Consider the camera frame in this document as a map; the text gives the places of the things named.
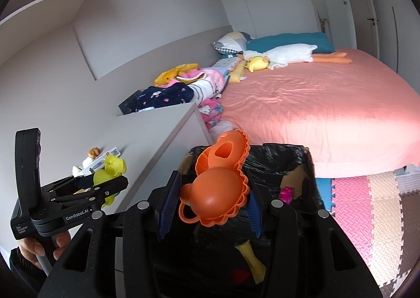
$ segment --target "yellow duck plush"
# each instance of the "yellow duck plush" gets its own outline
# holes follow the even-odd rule
[[[251,73],[253,73],[254,71],[259,71],[267,68],[268,64],[268,59],[265,56],[254,56],[249,59],[248,63],[246,64],[246,67]]]
[[[159,75],[153,86],[161,86],[161,85],[167,85],[169,82],[173,79],[175,79],[178,75],[183,75],[186,72],[189,72],[191,70],[198,70],[200,66],[198,64],[183,64],[176,66],[175,68],[163,72],[161,75]]]
[[[113,154],[108,155],[105,158],[105,168],[99,169],[93,175],[93,186],[104,183],[106,181],[112,180],[124,174],[127,171],[127,165],[125,160],[118,158]],[[110,206],[114,202],[115,197],[119,193],[108,196],[105,198],[105,203],[102,205],[102,208],[105,206]]]

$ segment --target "yellow object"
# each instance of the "yellow object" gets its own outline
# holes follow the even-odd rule
[[[263,70],[268,67],[268,59],[265,56],[254,56],[249,59],[246,67],[251,73]]]
[[[251,247],[251,242],[248,240],[241,245],[235,246],[235,248],[241,252],[246,263],[248,264],[249,269],[253,274],[255,284],[262,283],[264,281],[266,267],[255,256],[253,248]]]
[[[118,158],[114,155],[108,155],[105,158],[105,168],[99,169],[93,175],[93,186],[95,187],[98,184],[104,183],[106,181],[112,180],[121,176],[127,171],[127,165],[125,160]],[[111,195],[110,197],[105,198],[105,203],[102,205],[102,208],[105,206],[110,206],[114,202],[115,197],[118,194]]]
[[[189,72],[191,70],[197,70],[200,66],[198,64],[183,64],[176,66],[175,68],[163,72],[161,75],[159,75],[155,82],[154,86],[161,86],[161,85],[167,85],[169,82],[173,79],[175,79],[178,75],[182,75],[186,72]]]
[[[246,66],[246,61],[241,60],[239,61],[238,65],[232,71],[229,72],[230,83],[238,83],[239,81],[241,81],[241,77],[244,76],[245,66]]]

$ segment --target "door handle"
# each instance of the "door handle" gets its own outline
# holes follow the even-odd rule
[[[375,19],[375,18],[370,18],[370,19],[367,19],[367,20],[372,21],[372,23],[373,23],[374,26],[376,25],[375,24],[375,21],[376,22],[379,22],[379,20],[378,19]]]

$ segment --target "pink plush toy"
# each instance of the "pink plush toy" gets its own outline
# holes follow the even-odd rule
[[[196,80],[204,79],[206,74],[203,71],[200,70],[191,70],[187,73],[184,73],[183,75],[177,76],[175,79],[172,79],[168,84],[166,85],[160,85],[159,87],[167,88],[169,86],[172,86],[175,83],[184,83],[184,84],[191,84]]]

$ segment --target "blue foam mat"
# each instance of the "blue foam mat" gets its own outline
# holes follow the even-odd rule
[[[324,201],[325,209],[331,212],[333,206],[333,195],[331,190],[333,180],[331,178],[316,178],[315,182],[321,195],[321,199]]]

